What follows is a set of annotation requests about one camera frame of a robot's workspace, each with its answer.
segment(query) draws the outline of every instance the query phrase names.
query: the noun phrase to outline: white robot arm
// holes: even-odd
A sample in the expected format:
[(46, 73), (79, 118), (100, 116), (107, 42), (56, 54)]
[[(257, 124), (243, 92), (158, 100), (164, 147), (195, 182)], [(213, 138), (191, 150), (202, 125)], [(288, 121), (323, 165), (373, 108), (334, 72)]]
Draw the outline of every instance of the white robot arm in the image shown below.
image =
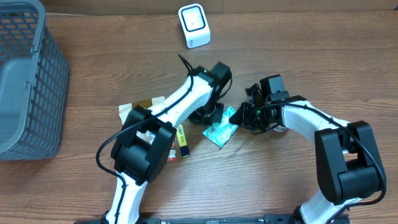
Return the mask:
[[(289, 97), (280, 75), (267, 77), (260, 84), (246, 89), (251, 102), (242, 103), (229, 122), (252, 133), (293, 129), (315, 144), (320, 190), (297, 207), (286, 223), (329, 223), (350, 206), (369, 205), (383, 198), (385, 173), (370, 125), (336, 119), (301, 96)], [(358, 158), (345, 161), (344, 153), (356, 153)], [(358, 203), (380, 190), (377, 200)]]
[[(185, 83), (165, 101), (148, 108), (152, 115), (160, 113), (162, 110), (168, 108), (172, 103), (176, 102), (184, 93), (187, 92), (191, 84), (191, 79), (188, 77)], [(163, 122), (170, 122), (174, 128), (185, 121), (196, 109), (205, 106), (213, 93), (213, 87), (209, 86), (208, 82), (199, 76), (193, 77), (193, 86), (189, 94), (177, 105), (170, 109), (165, 114), (158, 118)], [(139, 205), (142, 196), (144, 195), (145, 187), (148, 181), (141, 185), (136, 185), (136, 181), (124, 172), (120, 173), (126, 181), (126, 193), (122, 200), (119, 211), (118, 223), (135, 224), (139, 218)], [(115, 214), (118, 203), (122, 194), (122, 181), (118, 179), (116, 192), (113, 199), (111, 210), (106, 214), (106, 220), (109, 224), (115, 223)]]
[[(217, 100), (222, 97), (221, 91), (227, 82), (232, 82), (229, 67), (218, 62), (211, 71), (202, 67), (187, 68), (185, 83), (165, 101), (148, 110), (138, 106), (130, 111), (122, 128), (130, 130), (117, 138), (111, 153), (114, 168), (125, 183), (118, 178), (111, 210), (102, 218), (102, 223), (137, 222), (145, 187), (163, 169), (179, 124), (187, 118), (196, 124), (221, 121), (223, 105)], [(131, 128), (140, 122), (143, 124)], [(153, 143), (144, 142), (139, 133), (152, 135)]]

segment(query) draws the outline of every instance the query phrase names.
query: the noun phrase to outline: white device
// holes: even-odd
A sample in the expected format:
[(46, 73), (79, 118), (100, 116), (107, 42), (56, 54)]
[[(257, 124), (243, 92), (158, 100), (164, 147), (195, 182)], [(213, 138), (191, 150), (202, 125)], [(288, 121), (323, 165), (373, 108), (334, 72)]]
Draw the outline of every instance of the white device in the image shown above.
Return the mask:
[(210, 28), (201, 5), (195, 3), (178, 10), (187, 47), (192, 49), (210, 42)]

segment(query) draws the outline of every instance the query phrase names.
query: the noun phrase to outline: wooden table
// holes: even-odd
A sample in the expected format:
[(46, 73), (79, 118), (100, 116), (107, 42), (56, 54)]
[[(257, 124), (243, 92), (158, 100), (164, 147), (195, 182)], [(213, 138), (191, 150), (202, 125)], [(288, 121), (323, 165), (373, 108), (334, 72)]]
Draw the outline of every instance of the wooden table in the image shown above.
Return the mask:
[[(353, 208), (353, 223), (398, 219), (398, 12), (210, 14), (211, 43), (187, 50), (178, 17), (48, 17), (72, 77), (60, 153), (46, 161), (0, 163), (0, 223), (72, 223), (108, 210), (116, 179), (95, 153), (118, 131), (118, 105), (168, 96), (183, 82), (180, 53), (193, 66), (231, 67), (222, 99), (238, 108), (244, 88), (281, 74), (291, 95), (372, 127), (387, 174), (377, 205)], [(318, 188), (314, 146), (288, 131), (235, 132), (219, 149), (185, 123), (191, 156), (168, 162), (141, 212), (162, 218), (291, 213)], [(109, 149), (102, 161), (112, 167)]]

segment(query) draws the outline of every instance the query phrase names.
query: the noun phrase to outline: yellow highlighter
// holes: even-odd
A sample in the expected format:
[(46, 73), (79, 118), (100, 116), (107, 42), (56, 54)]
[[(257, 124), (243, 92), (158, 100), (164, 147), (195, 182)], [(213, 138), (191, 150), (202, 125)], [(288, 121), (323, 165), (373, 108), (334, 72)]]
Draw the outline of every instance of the yellow highlighter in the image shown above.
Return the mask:
[(182, 124), (177, 127), (177, 139), (180, 145), (181, 156), (183, 158), (189, 157), (189, 148), (187, 138), (185, 137), (184, 128)]

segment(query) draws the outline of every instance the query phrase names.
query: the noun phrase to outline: black cable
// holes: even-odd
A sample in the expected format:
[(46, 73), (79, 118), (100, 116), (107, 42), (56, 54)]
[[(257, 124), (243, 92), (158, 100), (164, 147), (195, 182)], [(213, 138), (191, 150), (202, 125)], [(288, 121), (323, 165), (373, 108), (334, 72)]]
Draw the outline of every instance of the black cable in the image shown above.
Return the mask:
[(259, 133), (254, 133), (253, 131), (251, 131), (251, 133), (252, 133), (253, 135), (265, 134), (265, 133), (268, 133), (268, 132), (272, 131), (272, 130), (273, 130), (274, 128), (276, 128), (276, 127), (278, 127), (278, 124), (273, 125), (272, 127), (270, 127), (269, 129), (267, 129), (267, 130), (265, 130), (265, 131), (261, 131), (261, 132), (259, 132)]
[(351, 203), (351, 204), (344, 205), (338, 212), (336, 212), (331, 218), (329, 218), (326, 221), (326, 223), (331, 223), (337, 216), (342, 214), (346, 209), (349, 209), (351, 207), (356, 207), (356, 206), (374, 205), (375, 203), (380, 202), (384, 198), (384, 196), (386, 195), (386, 192), (387, 192), (386, 177), (383, 175), (383, 173), (381, 171), (381, 168), (376, 163), (376, 160), (373, 158), (371, 153), (366, 149), (366, 147), (362, 144), (362, 142), (351, 131), (348, 130), (348, 128), (346, 128), (343, 125), (341, 125), (341, 124), (337, 123), (336, 121), (334, 121), (332, 117), (328, 117), (324, 113), (322, 113), (321, 111), (319, 111), (319, 110), (317, 110), (315, 108), (308, 107), (307, 105), (303, 106), (303, 105), (296, 105), (296, 104), (293, 104), (293, 103), (272, 103), (272, 104), (269, 104), (269, 105), (261, 106), (260, 108), (257, 109), (257, 112), (258, 111), (261, 112), (263, 109), (265, 109), (267, 107), (271, 107), (271, 106), (293, 106), (293, 107), (296, 107), (296, 108), (302, 108), (302, 109), (306, 109), (306, 110), (314, 112), (315, 114), (319, 115), (323, 119), (329, 121), (329, 123), (334, 124), (335, 126), (341, 128), (345, 133), (347, 133), (354, 140), (354, 142), (357, 144), (357, 146), (359, 146), (362, 149), (362, 151), (370, 158), (370, 160), (372, 161), (372, 163), (374, 164), (374, 166), (376, 168), (376, 172), (377, 172), (377, 175), (379, 176), (379, 181), (380, 181), (380, 186), (381, 186), (380, 196), (378, 196), (378, 198), (376, 198), (376, 199), (374, 199), (372, 201), (356, 202), (356, 203)]
[(185, 67), (187, 68), (188, 72), (191, 72), (193, 70), (192, 65), (187, 61), (187, 59), (185, 59), (183, 56), (181, 56), (180, 54), (178, 54), (178, 56), (180, 57), (182, 63), (185, 65)]
[(114, 135), (111, 136), (109, 139), (107, 139), (107, 140), (106, 140), (104, 143), (102, 143), (102, 145), (99, 147), (99, 149), (98, 149), (98, 151), (97, 151), (97, 153), (96, 153), (96, 156), (95, 156), (95, 160), (96, 160), (96, 163), (97, 163), (98, 167), (101, 168), (103, 171), (105, 171), (105, 172), (107, 172), (107, 173), (109, 173), (109, 174), (111, 174), (111, 175), (114, 175), (114, 176), (116, 176), (117, 178), (121, 179), (121, 181), (122, 181), (122, 183), (123, 183), (123, 184), (122, 184), (122, 188), (123, 188), (123, 189), (122, 189), (122, 194), (120, 195), (118, 207), (116, 208), (114, 224), (117, 224), (117, 223), (118, 223), (118, 218), (119, 218), (119, 213), (120, 213), (120, 207), (121, 207), (121, 204), (122, 204), (122, 201), (123, 201), (124, 194), (126, 193), (126, 187), (127, 187), (127, 185), (126, 185), (126, 181), (124, 180), (124, 178), (123, 178), (122, 175), (120, 175), (120, 174), (118, 174), (117, 172), (115, 172), (115, 171), (113, 171), (113, 170), (110, 170), (110, 169), (106, 168), (104, 165), (102, 165), (102, 163), (101, 163), (101, 161), (100, 161), (100, 155), (101, 155), (102, 150), (103, 150), (103, 149), (105, 148), (105, 146), (107, 146), (111, 141), (115, 140), (118, 136), (120, 136), (121, 134), (123, 134), (123, 133), (125, 133), (126, 131), (130, 130), (131, 128), (134, 128), (134, 127), (136, 127), (136, 126), (143, 125), (143, 124), (145, 124), (146, 122), (148, 122), (148, 121), (150, 121), (150, 120), (152, 120), (152, 119), (154, 119), (154, 118), (157, 118), (157, 117), (159, 117), (159, 116), (162, 115), (162, 114), (167, 113), (167, 112), (168, 112), (170, 109), (172, 109), (175, 105), (179, 104), (179, 103), (192, 91), (192, 87), (193, 87), (193, 76), (190, 75), (190, 77), (191, 77), (191, 84), (190, 84), (188, 90), (187, 90), (187, 91), (184, 93), (184, 95), (182, 95), (177, 101), (175, 101), (174, 103), (172, 103), (170, 106), (166, 107), (166, 108), (165, 108), (163, 111), (161, 111), (160, 113), (157, 113), (157, 114), (151, 116), (151, 117), (148, 118), (148, 119), (139, 121), (138, 123), (133, 124), (132, 126), (126, 127), (125, 129), (119, 131), (118, 133), (114, 134)]
[(223, 94), (221, 94), (221, 95), (218, 97), (218, 99), (221, 99), (222, 97), (224, 97), (224, 96), (228, 93), (228, 91), (229, 91), (229, 89), (231, 88), (231, 86), (232, 86), (232, 77), (231, 77), (231, 79), (230, 79), (230, 81), (229, 81), (229, 87), (228, 87), (228, 89), (227, 89)]

